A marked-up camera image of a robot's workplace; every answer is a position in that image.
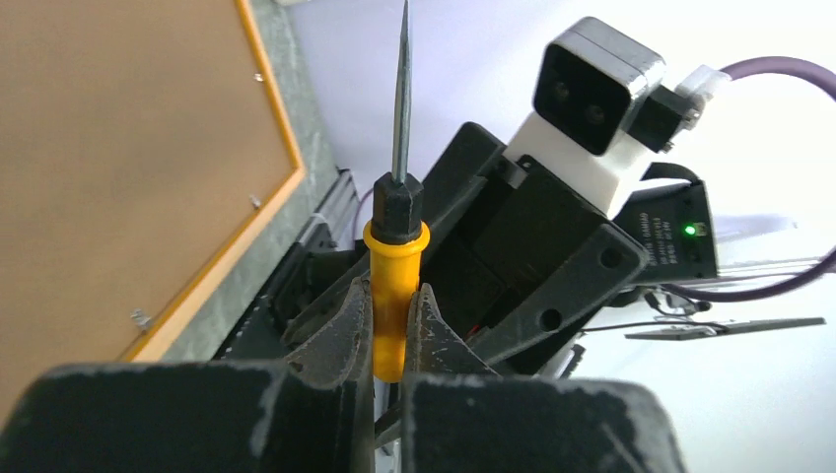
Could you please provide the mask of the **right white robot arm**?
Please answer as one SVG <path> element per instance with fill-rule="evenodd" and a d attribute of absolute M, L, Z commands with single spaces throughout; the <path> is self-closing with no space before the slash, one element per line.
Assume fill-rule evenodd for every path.
<path fill-rule="evenodd" d="M 635 192 L 608 220 L 533 157 L 503 151 L 467 122 L 424 179 L 421 279 L 495 371 L 539 372 L 601 308 L 716 275 L 705 186 L 690 170 L 652 164 L 648 178 L 671 185 Z"/>

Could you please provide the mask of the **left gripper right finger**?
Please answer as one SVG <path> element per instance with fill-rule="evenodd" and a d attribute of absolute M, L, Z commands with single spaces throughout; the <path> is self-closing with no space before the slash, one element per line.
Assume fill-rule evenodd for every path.
<path fill-rule="evenodd" d="M 498 375 L 425 284 L 409 309 L 399 408 L 404 472 L 683 472 L 670 418 L 631 382 Z"/>

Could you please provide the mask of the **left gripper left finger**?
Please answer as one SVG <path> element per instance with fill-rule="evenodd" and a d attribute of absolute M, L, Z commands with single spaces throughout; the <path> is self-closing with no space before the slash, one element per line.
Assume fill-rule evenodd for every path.
<path fill-rule="evenodd" d="M 370 285 L 270 360 L 65 365 L 1 433 L 5 472 L 371 472 Z"/>

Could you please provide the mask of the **orange picture frame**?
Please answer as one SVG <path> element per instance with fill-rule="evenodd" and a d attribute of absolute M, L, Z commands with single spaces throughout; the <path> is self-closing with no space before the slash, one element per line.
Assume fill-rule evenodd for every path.
<path fill-rule="evenodd" d="M 2 416 L 168 357 L 304 174 L 250 2 L 3 2 Z"/>

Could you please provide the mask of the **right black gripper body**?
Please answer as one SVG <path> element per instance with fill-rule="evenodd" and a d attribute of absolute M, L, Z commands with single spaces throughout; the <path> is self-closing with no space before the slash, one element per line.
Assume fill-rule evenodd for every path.
<path fill-rule="evenodd" d="M 374 224 L 426 238 L 420 280 L 441 328 L 425 372 L 533 374 L 645 268 L 637 241 L 532 154 L 463 124 L 423 180 L 373 187 Z"/>

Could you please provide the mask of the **yellow handled screwdriver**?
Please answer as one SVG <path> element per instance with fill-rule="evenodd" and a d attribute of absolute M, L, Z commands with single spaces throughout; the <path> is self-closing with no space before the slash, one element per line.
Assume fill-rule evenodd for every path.
<path fill-rule="evenodd" d="M 408 310 L 420 286 L 422 253 L 430 231 L 422 221 L 424 187 L 408 171 L 412 100 L 410 3 L 403 3 L 395 80 L 391 170 L 373 187 L 373 214 L 364 227 L 370 252 L 373 374 L 401 381 Z"/>

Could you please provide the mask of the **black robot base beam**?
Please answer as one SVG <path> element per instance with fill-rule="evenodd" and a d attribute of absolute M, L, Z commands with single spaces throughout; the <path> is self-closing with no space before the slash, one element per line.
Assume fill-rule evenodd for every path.
<path fill-rule="evenodd" d="M 296 241 L 222 342 L 213 359 L 282 358 L 297 344 L 283 335 L 298 315 L 358 259 L 356 218 L 362 197 L 340 169 Z"/>

